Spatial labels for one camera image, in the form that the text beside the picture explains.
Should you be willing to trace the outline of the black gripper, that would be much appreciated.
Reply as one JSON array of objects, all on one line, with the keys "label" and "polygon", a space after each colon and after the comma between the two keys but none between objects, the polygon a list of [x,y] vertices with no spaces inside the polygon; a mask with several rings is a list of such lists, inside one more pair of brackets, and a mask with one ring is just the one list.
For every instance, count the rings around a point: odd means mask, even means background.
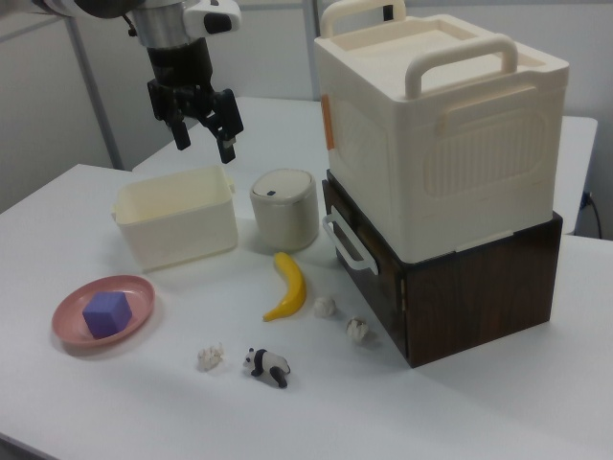
[{"label": "black gripper", "polygon": [[212,87],[213,66],[206,40],[149,48],[148,57],[154,74],[148,82],[154,117],[170,127],[177,149],[185,150],[191,145],[185,125],[185,120],[191,118],[215,136],[221,162],[232,162],[243,122],[233,91],[218,92]]}]

